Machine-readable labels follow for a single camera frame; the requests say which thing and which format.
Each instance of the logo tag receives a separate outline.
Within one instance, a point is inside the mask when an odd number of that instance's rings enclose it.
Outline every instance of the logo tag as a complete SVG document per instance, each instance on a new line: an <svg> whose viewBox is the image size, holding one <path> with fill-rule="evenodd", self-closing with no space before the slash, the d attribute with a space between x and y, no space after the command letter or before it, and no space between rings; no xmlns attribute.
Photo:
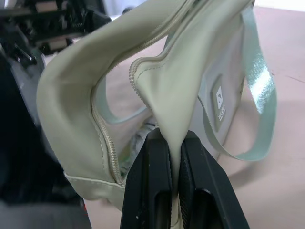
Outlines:
<svg viewBox="0 0 305 229"><path fill-rule="evenodd" d="M219 75L212 89L212 100L214 106L216 131L219 131L225 116L225 105L224 105L221 78L222 75Z"/></svg>

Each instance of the light green strap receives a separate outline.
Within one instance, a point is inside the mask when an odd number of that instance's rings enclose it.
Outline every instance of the light green strap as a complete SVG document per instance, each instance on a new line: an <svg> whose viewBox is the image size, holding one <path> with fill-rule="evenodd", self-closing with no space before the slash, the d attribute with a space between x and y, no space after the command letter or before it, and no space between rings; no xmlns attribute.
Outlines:
<svg viewBox="0 0 305 229"><path fill-rule="evenodd" d="M248 87L259 113L259 127L253 147L237 156L230 154L215 136L206 108L203 104L203 124L211 145L220 153L244 161L258 161L267 156L275 127L277 98L275 84L264 61L258 39L252 7L242 13L245 35L243 43L243 66Z"/></svg>
<svg viewBox="0 0 305 229"><path fill-rule="evenodd" d="M111 112L111 110L108 106L107 96L106 96L106 78L102 79L101 87L102 87L100 89L101 93L98 93L98 97L99 97L98 102L100 103L99 105L101 106L99 113L100 113L101 117L105 120L105 122L107 122L109 124L120 124L120 123L127 122L127 121L135 118L136 116L138 116L144 110L147 109L146 106L141 107L139 110L137 110L135 113L133 113L130 116L127 116L125 118L118 118Z"/></svg>

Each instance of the label patch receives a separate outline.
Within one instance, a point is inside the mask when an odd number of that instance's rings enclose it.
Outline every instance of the label patch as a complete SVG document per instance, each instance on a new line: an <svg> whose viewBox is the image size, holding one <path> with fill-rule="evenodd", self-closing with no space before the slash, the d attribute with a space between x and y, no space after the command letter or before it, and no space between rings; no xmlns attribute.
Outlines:
<svg viewBox="0 0 305 229"><path fill-rule="evenodd" d="M219 131L225 116L225 105L224 105L221 78L222 75L219 75L212 89L212 100L214 106L216 131Z"/></svg>

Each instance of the bag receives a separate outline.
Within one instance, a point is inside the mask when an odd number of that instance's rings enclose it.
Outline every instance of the bag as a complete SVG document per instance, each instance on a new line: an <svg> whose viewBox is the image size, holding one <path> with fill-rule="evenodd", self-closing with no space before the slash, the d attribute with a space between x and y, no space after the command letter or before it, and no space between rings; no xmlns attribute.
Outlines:
<svg viewBox="0 0 305 229"><path fill-rule="evenodd" d="M276 91L260 51L252 3L149 0L68 47L46 67L37 93L39 117L67 179L83 198L107 198L122 209L127 175L117 152L128 150L128 141L121 136L130 139L151 115L170 149L173 228L181 226L177 181L189 129L214 156L220 152L248 161L266 156ZM130 66L132 86L149 109L139 102L134 114L118 118L108 106L105 76L167 35L160 55ZM236 156L222 144L244 79L260 124L253 147Z"/></svg>

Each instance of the beige bag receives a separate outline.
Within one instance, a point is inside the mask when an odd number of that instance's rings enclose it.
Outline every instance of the beige bag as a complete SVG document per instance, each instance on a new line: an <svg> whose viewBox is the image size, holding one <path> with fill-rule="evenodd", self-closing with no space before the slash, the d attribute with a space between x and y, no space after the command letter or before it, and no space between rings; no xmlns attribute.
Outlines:
<svg viewBox="0 0 305 229"><path fill-rule="evenodd" d="M116 117L107 104L105 76L168 34L160 55L130 66L132 86L149 109L138 100L134 114ZM260 114L260 135L249 152L235 156L222 143L245 76ZM118 154L153 114L171 153L171 225L182 228L177 182L187 131L195 131L214 156L262 159L274 129L276 93L260 53L251 0L149 0L62 51L43 72L37 106L75 190L85 199L107 198L118 209L126 182Z"/></svg>

